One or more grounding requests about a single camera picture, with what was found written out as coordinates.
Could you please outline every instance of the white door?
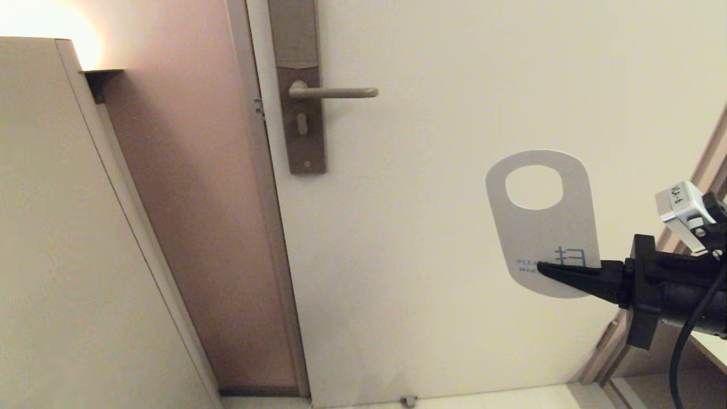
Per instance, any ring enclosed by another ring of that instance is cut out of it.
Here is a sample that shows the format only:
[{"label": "white door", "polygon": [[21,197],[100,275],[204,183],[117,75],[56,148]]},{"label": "white door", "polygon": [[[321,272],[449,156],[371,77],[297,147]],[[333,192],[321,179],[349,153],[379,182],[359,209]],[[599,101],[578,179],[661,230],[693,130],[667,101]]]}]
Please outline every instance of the white door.
[{"label": "white door", "polygon": [[574,379],[615,306],[511,279],[485,175],[565,151],[603,259],[658,235],[654,194],[725,103],[725,2],[318,1],[322,85],[380,95],[325,101],[317,176],[289,173],[267,2],[248,4],[314,404]]},{"label": "white door", "polygon": [[89,133],[69,43],[0,39],[0,407],[214,408]]}]

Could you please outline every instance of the floor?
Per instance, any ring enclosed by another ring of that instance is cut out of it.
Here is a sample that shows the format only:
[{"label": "floor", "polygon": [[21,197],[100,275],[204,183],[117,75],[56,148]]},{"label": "floor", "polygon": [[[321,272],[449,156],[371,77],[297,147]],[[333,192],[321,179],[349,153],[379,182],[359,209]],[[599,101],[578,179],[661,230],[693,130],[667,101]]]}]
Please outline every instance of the floor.
[{"label": "floor", "polygon": [[[308,409],[297,398],[226,397],[225,409]],[[401,409],[398,403],[361,405],[356,409]],[[615,409],[597,384],[561,384],[488,394],[424,399],[416,409]]]}]

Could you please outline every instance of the wall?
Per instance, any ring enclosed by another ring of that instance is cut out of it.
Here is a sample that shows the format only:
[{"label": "wall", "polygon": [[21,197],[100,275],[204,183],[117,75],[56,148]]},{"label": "wall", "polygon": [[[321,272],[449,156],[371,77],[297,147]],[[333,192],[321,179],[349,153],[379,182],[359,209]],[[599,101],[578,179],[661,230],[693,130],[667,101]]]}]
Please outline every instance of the wall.
[{"label": "wall", "polygon": [[108,110],[220,386],[295,388],[224,1],[2,3],[0,35],[71,38],[84,70],[124,69]]}]

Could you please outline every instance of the wall light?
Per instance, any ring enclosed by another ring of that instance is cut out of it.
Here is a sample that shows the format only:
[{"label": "wall light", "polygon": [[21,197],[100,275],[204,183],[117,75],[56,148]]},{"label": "wall light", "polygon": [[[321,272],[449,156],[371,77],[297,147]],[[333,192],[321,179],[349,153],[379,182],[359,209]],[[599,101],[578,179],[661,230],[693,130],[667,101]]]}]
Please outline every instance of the wall light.
[{"label": "wall light", "polygon": [[70,39],[85,71],[98,69],[101,43],[93,25],[62,0],[0,0],[0,36]]}]

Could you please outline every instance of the door frame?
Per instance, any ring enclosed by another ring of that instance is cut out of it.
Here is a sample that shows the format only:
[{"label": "door frame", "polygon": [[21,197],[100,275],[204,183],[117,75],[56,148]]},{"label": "door frame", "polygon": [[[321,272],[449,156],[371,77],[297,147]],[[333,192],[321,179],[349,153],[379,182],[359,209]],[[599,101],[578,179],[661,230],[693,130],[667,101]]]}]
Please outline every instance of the door frame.
[{"label": "door frame", "polygon": [[[261,61],[254,52],[255,38],[252,35],[257,27],[264,23],[267,18],[268,25],[270,17],[265,7],[265,16],[261,16],[263,12],[261,7],[256,7],[255,1],[243,0],[225,0],[225,6],[228,12],[230,36],[232,46],[237,61],[242,103],[246,108],[246,123],[248,124],[250,147],[253,155],[253,165],[255,168],[255,178],[260,194],[261,208],[265,230],[267,231],[267,240],[270,248],[270,257],[273,260],[273,270],[276,278],[276,286],[280,295],[281,309],[283,311],[284,325],[286,329],[286,337],[288,347],[290,349],[293,368],[296,378],[296,391],[293,395],[301,397],[310,396],[310,387],[308,385],[308,372],[305,367],[305,357],[303,355],[303,344],[300,335],[300,326],[298,324],[298,313],[295,306],[295,298],[293,295],[293,282],[290,276],[290,266],[288,264],[288,252],[285,244],[285,236],[283,230],[283,222],[281,220],[280,205],[278,203],[278,191],[276,188],[275,177],[273,174],[273,161],[270,157],[270,146],[268,145],[268,130],[265,123],[265,107],[262,104],[262,96],[260,92],[260,82],[268,79],[267,68],[261,68]],[[259,77],[258,69],[264,71],[262,78]],[[275,70],[273,80],[276,82]],[[265,103],[274,103],[273,101],[265,101]],[[244,394],[261,394],[261,395],[278,395],[291,396],[289,388],[254,388],[247,387],[241,391],[239,388],[236,392]]]}]

